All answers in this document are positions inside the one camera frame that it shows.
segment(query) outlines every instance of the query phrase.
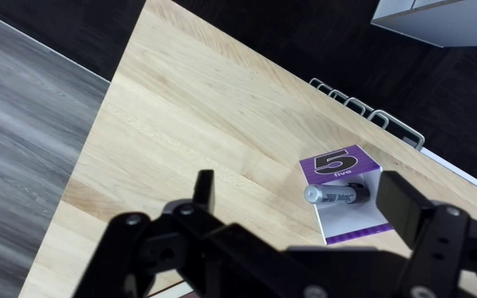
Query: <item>gray wooden floor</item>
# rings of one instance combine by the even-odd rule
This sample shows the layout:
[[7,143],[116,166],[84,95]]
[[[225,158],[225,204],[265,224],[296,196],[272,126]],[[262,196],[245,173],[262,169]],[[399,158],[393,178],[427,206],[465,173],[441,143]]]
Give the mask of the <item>gray wooden floor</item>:
[[0,298],[18,295],[106,88],[0,24]]

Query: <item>cylindrical object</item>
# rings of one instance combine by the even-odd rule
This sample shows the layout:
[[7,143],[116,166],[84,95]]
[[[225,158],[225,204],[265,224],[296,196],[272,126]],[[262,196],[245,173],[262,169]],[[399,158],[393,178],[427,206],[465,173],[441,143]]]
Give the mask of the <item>cylindrical object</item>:
[[369,191],[361,184],[348,186],[306,186],[305,199],[310,204],[354,204],[369,199]]

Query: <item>purple box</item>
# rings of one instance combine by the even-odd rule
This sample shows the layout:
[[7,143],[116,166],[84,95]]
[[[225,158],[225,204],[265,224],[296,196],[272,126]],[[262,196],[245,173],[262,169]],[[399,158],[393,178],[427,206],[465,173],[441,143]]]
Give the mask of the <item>purple box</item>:
[[325,244],[340,244],[391,229],[376,207],[383,169],[361,148],[343,148],[303,159],[300,164],[306,183],[311,186],[358,184],[369,194],[364,203],[313,204]]

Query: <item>dark floor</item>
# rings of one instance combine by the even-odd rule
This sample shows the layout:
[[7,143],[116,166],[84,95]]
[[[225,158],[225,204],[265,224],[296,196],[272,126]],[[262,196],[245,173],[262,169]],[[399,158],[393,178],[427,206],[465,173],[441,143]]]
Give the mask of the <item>dark floor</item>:
[[0,20],[111,80],[144,0],[0,0]]
[[376,29],[373,0],[177,4],[300,78],[389,111],[477,178],[477,49],[441,50]]
[[18,297],[106,88],[0,22],[0,298]]

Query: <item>wooden table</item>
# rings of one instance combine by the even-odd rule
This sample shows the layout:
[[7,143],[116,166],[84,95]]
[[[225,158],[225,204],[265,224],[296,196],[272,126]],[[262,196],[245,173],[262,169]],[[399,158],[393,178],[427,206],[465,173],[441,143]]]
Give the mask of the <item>wooden table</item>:
[[[277,249],[321,246],[298,161],[351,145],[477,217],[469,183],[171,0],[149,0],[22,297],[71,297],[106,222],[126,211],[156,219],[166,203],[190,198],[199,169],[215,169],[224,222]],[[409,252],[394,232],[349,246]]]

